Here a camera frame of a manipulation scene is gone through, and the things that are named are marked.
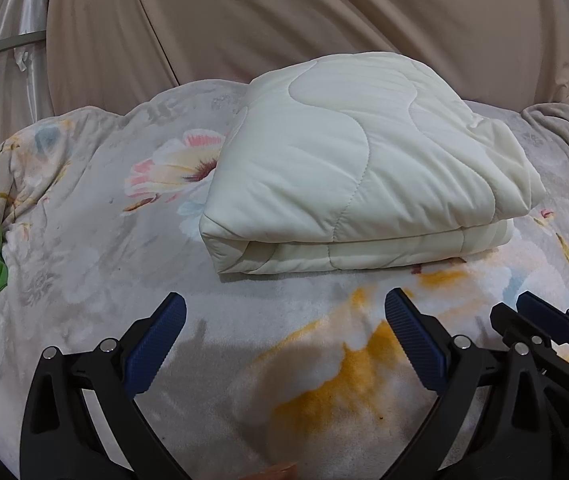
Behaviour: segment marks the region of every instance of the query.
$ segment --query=silver bolt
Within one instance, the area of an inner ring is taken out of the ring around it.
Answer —
[[[42,352],[42,357],[45,359],[53,359],[57,353],[58,349],[55,346],[49,346]]]
[[[462,350],[466,350],[471,347],[471,339],[465,335],[456,335],[455,338],[453,338],[453,344]]]
[[[526,355],[529,353],[529,347],[524,343],[516,343],[513,348],[515,348],[515,351],[520,355]]]
[[[115,339],[105,339],[100,343],[101,351],[105,353],[113,352],[118,346],[118,342]]]

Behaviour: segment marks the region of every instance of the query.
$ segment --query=bed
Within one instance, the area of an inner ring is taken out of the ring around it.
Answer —
[[[274,0],[279,9],[244,0],[240,10],[230,2],[243,0],[207,0],[201,18],[211,19],[210,29],[188,16],[172,22],[166,9],[185,1],[162,1],[50,1],[46,52],[57,116],[0,143],[9,268],[0,292],[0,459],[18,474],[21,417],[43,348],[93,348],[175,290],[190,318],[154,386],[136,402],[189,475],[239,478],[297,462],[303,478],[379,478],[433,402],[383,322],[388,290],[403,287],[450,332],[488,346],[500,344],[488,324],[495,303],[513,306],[531,290],[569,307],[569,0],[529,2],[559,10],[557,29],[542,24],[545,12],[531,12],[524,25],[489,23],[507,38],[494,50],[477,47],[469,16],[443,10],[434,25],[420,21],[427,11],[406,16],[399,1],[378,1],[388,13],[376,17],[370,0],[299,0],[313,9],[308,16],[332,9],[331,19],[318,22],[328,28],[316,33],[311,18],[306,29],[292,28],[293,0]],[[262,5],[270,13],[247,10]],[[65,11],[69,6],[74,12]],[[236,21],[225,28],[216,13]],[[70,20],[77,29],[68,38]],[[280,27],[269,30],[268,22]],[[393,30],[398,23],[404,28]],[[188,33],[176,34],[181,28]],[[439,43],[446,30],[450,37]],[[519,58],[515,40],[530,31],[538,47]],[[214,34],[218,41],[210,41]],[[298,43],[284,43],[286,34]],[[243,47],[245,36],[255,51]],[[323,44],[323,36],[330,41]],[[557,47],[553,54],[539,48],[546,40]],[[170,165],[175,153],[219,150],[246,82],[331,49],[398,50],[422,59],[474,112],[510,127],[549,192],[516,220],[510,243],[399,269],[215,273],[198,231],[214,173],[183,168],[167,185],[149,168]],[[500,74],[505,66],[509,74]],[[560,353],[569,360],[569,348]],[[105,424],[98,431],[122,462]],[[471,431],[469,421],[450,460]]]

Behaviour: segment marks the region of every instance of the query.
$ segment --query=textured blue pad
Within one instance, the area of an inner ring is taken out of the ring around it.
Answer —
[[[130,399],[149,389],[185,322],[186,303],[176,294],[126,360],[123,386]]]
[[[423,326],[422,314],[399,288],[387,294],[384,313],[422,385],[441,395],[447,386],[446,357]]]
[[[553,305],[541,300],[529,291],[520,294],[515,306],[518,313],[547,335],[558,345],[569,343],[569,317]]]

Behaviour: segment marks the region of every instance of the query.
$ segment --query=gray floral bedspread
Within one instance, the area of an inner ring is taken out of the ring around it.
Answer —
[[[496,348],[495,303],[514,305],[531,290],[569,307],[565,105],[520,115],[470,104],[509,124],[549,191],[501,248],[401,269],[216,275],[197,225],[244,91],[191,83],[125,117],[82,108],[0,146],[9,268],[0,293],[0,457],[13,471],[42,349],[92,349],[172,290],[186,298],[188,320],[136,401],[199,480],[284,461],[314,480],[379,478],[433,403],[383,318],[395,286],[450,332]],[[569,359],[569,349],[559,352]],[[99,430],[122,462],[103,423]]]

